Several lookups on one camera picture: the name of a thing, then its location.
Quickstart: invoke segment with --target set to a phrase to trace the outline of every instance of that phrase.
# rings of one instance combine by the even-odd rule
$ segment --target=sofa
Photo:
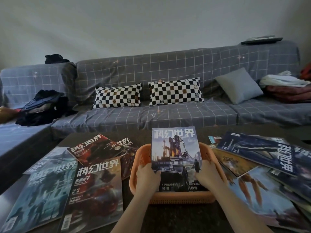
[[[13,170],[19,174],[24,172],[55,142],[74,132],[100,133],[180,126],[199,128],[247,123],[275,123],[280,126],[311,124],[310,103],[283,104],[261,96],[233,105],[215,77],[243,67],[257,82],[267,74],[285,70],[298,74],[299,50],[294,42],[281,41],[275,44],[200,48],[2,70],[2,105],[20,108],[40,89],[54,89],[64,92],[70,105],[78,110],[75,115],[62,117],[44,126],[20,127],[14,121],[0,125],[0,145],[7,147],[0,149],[2,172],[8,179],[6,187],[12,183],[10,173]],[[197,77],[200,78],[204,102],[149,106],[148,82]],[[97,87],[137,83],[142,83],[139,107],[92,109]],[[40,149],[34,152],[30,144]]]

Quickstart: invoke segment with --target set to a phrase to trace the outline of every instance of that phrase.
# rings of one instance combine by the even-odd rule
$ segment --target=gray pillow
[[[218,76],[215,79],[234,105],[263,94],[245,68]]]

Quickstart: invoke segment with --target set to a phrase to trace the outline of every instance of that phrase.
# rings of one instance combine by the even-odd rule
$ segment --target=checkered pillow
[[[200,78],[170,82],[148,82],[148,85],[150,89],[149,105],[204,101],[200,91]]]
[[[93,109],[139,106],[141,90],[141,83],[119,88],[100,87],[96,89],[96,99],[93,104]]]

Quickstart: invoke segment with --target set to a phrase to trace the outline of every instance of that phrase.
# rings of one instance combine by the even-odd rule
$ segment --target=dark table surface
[[[241,126],[217,126],[196,129],[199,142],[210,144],[208,136],[223,135],[226,131],[234,131],[245,134],[258,134],[261,136],[283,137],[295,145],[310,148],[296,137],[286,134],[286,131],[272,124],[241,125]],[[58,146],[72,147],[93,138],[97,133],[73,133],[61,141]],[[113,141],[119,141],[128,137],[138,146],[148,144],[151,141],[151,131],[119,131],[102,133]],[[11,188],[0,196],[0,226],[5,221],[10,209],[15,203],[22,187],[27,181],[27,176],[19,179]],[[122,182],[124,210],[129,205],[133,195],[128,185],[129,178]],[[53,233],[57,231],[59,220],[53,221],[31,232]],[[115,224],[99,228],[92,232],[110,232]],[[272,228],[275,232],[291,232],[284,229]],[[165,204],[149,205],[141,232],[233,232],[220,205],[215,201],[212,204]]]

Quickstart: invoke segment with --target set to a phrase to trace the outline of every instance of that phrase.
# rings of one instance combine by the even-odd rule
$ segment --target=orange plastic basket
[[[215,163],[216,169],[221,179],[227,185],[228,180],[212,149],[208,145],[201,142],[199,142],[199,147],[202,159],[206,159]],[[150,163],[151,162],[150,157],[151,157],[151,144],[141,146],[136,152],[129,181],[130,190],[134,195],[136,193],[136,182],[137,182],[136,172],[138,170],[138,166],[141,164],[146,165],[147,163]],[[150,204],[209,204],[214,202],[215,200],[216,199],[214,195],[210,191],[156,192],[151,198]]]

